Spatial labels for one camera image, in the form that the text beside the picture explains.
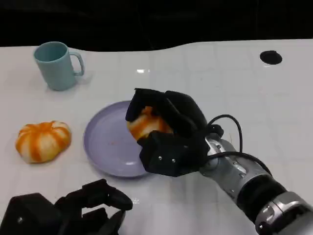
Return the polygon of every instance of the black hole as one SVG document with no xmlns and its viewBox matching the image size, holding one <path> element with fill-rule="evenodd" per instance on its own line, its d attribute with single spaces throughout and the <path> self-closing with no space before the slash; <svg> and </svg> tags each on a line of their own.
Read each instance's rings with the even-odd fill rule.
<svg viewBox="0 0 313 235">
<path fill-rule="evenodd" d="M 263 51 L 260 54 L 260 59 L 269 65 L 277 65 L 283 61 L 283 58 L 275 50 Z"/>
</svg>

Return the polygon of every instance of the plate rim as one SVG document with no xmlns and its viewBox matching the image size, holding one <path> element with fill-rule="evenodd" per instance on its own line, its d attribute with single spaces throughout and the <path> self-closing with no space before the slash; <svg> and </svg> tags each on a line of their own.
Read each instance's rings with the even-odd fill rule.
<svg viewBox="0 0 313 235">
<path fill-rule="evenodd" d="M 88 161 L 98 170 L 100 170 L 101 172 L 105 173 L 105 174 L 108 174 L 108 175 L 111 175 L 111 176 L 115 176 L 115 177 L 121 177 L 121 178 L 136 178 L 136 177 L 140 177 L 140 176 L 144 176 L 146 174 L 148 174 L 147 171 L 143 172 L 142 174 L 138 174 L 138 175 L 132 175 L 132 176 L 125 176 L 125 175 L 117 175 L 117 174 L 110 174 L 106 171 L 104 171 L 103 169 L 101 169 L 90 157 L 88 151 L 86 150 L 86 142 L 85 142 L 85 138 L 86 138 L 86 132 L 89 128 L 89 125 L 91 123 L 91 121 L 96 117 L 98 116 L 101 112 L 103 112 L 104 110 L 110 108 L 111 106 L 113 105 L 116 105 L 116 104 L 119 104 L 119 103 L 129 103 L 130 104 L 131 100 L 122 100 L 122 101 L 118 101 L 118 102 L 115 102 L 115 103 L 112 103 L 112 104 L 109 104 L 107 106 L 105 106 L 104 108 L 102 108 L 101 110 L 99 110 L 95 115 L 92 116 L 92 118 L 89 120 L 88 124 L 86 125 L 85 127 L 85 130 L 84 130 L 84 134 L 83 134 L 83 146 L 84 146 L 84 151 L 85 151 L 85 154 L 87 155 L 87 158 L 88 158 Z"/>
</svg>

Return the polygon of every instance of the white tabletop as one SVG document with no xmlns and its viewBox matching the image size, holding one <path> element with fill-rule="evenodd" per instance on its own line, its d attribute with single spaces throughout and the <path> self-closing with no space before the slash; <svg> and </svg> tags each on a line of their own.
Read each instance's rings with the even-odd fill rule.
<svg viewBox="0 0 313 235">
<path fill-rule="evenodd" d="M 83 132 L 94 114 L 131 99 L 135 87 L 191 95 L 207 119 L 238 118 L 244 152 L 264 161 L 277 181 L 313 203 L 313 40 L 194 43 L 150 52 L 79 51 L 87 74 L 65 92 L 47 88 L 32 58 L 34 47 L 0 48 L 0 218 L 14 195 L 40 192 L 51 202 L 105 177 L 134 202 L 121 235 L 252 235 L 253 224 L 218 186 L 199 173 L 122 180 L 89 163 Z M 276 50 L 279 65 L 259 55 Z M 27 123 L 60 120 L 71 146 L 55 161 L 28 165 L 15 150 Z M 238 146 L 235 125 L 219 124 Z"/>
</svg>

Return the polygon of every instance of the pumpkin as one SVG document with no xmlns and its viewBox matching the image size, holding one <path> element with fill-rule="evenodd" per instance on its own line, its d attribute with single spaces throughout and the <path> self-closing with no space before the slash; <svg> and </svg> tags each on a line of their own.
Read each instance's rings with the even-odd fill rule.
<svg viewBox="0 0 313 235">
<path fill-rule="evenodd" d="M 161 116 L 153 115 L 152 107 L 150 106 L 146 106 L 135 121 L 127 122 L 127 127 L 136 141 L 140 138 L 148 137 L 152 131 L 173 133 L 173 130 Z"/>
<path fill-rule="evenodd" d="M 71 142 L 71 132 L 64 122 L 27 124 L 19 132 L 15 147 L 28 163 L 53 160 Z"/>
</svg>

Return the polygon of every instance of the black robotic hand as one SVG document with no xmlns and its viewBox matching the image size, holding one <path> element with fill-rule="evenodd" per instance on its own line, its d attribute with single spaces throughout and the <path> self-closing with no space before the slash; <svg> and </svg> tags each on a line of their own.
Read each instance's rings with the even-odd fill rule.
<svg viewBox="0 0 313 235">
<path fill-rule="evenodd" d="M 174 133 L 152 131 L 147 138 L 138 140 L 145 170 L 174 177 L 198 171 L 205 164 L 209 150 L 204 138 L 206 133 L 222 136 L 221 127 L 207 126 L 202 111 L 190 96 L 149 89 L 135 90 L 126 121 L 135 121 L 146 106 L 151 106 L 153 113 L 161 116 Z"/>
<path fill-rule="evenodd" d="M 105 204 L 120 209 L 108 218 L 104 207 L 83 214 L 82 208 Z M 13 197 L 0 226 L 0 235 L 118 235 L 131 199 L 105 179 L 86 184 L 61 197 L 55 205 L 39 193 Z"/>
</svg>

